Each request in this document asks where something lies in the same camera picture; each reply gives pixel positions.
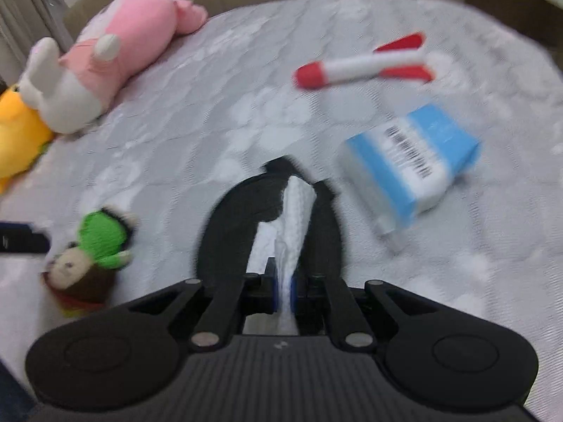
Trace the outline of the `white wet wipe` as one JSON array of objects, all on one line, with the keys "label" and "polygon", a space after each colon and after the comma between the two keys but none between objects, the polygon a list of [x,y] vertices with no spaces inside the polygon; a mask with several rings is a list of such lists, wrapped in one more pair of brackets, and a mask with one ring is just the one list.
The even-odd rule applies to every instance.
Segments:
[{"label": "white wet wipe", "polygon": [[276,313],[248,316],[245,334],[296,335],[297,323],[292,305],[292,278],[298,266],[316,200],[314,188],[298,176],[291,176],[277,198],[281,212],[271,221],[260,221],[254,235],[246,271],[266,273],[269,258],[275,259],[274,288],[277,290]]}]

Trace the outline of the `crochet doll green hat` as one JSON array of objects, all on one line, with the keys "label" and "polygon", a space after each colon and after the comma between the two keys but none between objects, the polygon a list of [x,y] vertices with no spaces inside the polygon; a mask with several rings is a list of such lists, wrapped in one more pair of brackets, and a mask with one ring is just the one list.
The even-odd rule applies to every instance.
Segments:
[{"label": "crochet doll green hat", "polygon": [[76,238],[48,263],[43,282],[68,316],[98,311],[107,303],[116,275],[132,260],[138,217],[115,206],[83,216]]}]

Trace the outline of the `red white toy rocket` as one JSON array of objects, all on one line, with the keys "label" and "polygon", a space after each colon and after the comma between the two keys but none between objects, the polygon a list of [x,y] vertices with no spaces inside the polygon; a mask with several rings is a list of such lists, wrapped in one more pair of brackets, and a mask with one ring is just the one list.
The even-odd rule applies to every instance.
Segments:
[{"label": "red white toy rocket", "polygon": [[368,55],[310,62],[296,69],[294,83],[301,89],[316,90],[374,77],[430,82],[435,73],[426,64],[425,42],[426,35],[414,32]]}]

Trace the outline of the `pink white plush toy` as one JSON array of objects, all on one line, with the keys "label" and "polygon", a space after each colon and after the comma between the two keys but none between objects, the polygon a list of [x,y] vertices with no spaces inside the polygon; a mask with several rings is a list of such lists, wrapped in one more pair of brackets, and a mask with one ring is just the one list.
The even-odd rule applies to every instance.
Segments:
[{"label": "pink white plush toy", "polygon": [[126,82],[163,55],[173,38],[198,31],[207,10],[191,0],[114,0],[62,55],[55,39],[32,48],[19,79],[22,101],[55,133],[101,117]]}]

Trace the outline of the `blue wet wipes pack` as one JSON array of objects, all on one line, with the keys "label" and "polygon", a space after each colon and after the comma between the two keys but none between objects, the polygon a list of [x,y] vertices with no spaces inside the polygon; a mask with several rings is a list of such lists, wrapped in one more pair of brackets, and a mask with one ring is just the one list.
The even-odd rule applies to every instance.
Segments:
[{"label": "blue wet wipes pack", "polygon": [[397,116],[343,141],[337,161],[389,250],[476,163],[480,142],[434,105]]}]

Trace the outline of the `yellow plush toy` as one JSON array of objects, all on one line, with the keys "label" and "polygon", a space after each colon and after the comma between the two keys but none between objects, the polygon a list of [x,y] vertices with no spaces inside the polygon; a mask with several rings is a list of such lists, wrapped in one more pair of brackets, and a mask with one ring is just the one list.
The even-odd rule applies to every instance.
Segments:
[{"label": "yellow plush toy", "polygon": [[28,107],[13,85],[1,95],[0,178],[1,193],[12,180],[28,171],[51,144],[55,134]]}]

